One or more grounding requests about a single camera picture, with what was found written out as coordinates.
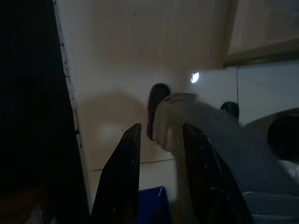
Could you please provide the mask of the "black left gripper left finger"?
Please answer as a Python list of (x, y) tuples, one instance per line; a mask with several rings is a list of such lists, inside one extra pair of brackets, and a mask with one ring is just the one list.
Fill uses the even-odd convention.
[(127, 129), (105, 164), (90, 215), (92, 224), (133, 224), (138, 213), (141, 124)]

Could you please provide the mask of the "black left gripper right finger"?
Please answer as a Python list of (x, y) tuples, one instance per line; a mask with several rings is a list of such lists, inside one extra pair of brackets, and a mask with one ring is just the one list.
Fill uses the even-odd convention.
[(254, 219), (237, 182), (208, 137), (182, 126), (186, 169), (194, 214), (200, 224), (252, 224)]

